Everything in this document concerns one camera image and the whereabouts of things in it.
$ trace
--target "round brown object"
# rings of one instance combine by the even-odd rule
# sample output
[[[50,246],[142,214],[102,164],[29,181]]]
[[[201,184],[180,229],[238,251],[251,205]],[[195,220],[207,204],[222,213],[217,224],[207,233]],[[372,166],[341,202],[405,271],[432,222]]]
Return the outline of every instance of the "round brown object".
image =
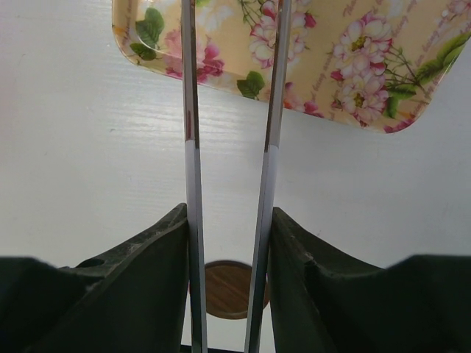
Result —
[[[205,266],[206,310],[217,318],[247,317],[252,267],[236,261],[216,261]],[[268,288],[264,306],[269,303]]]

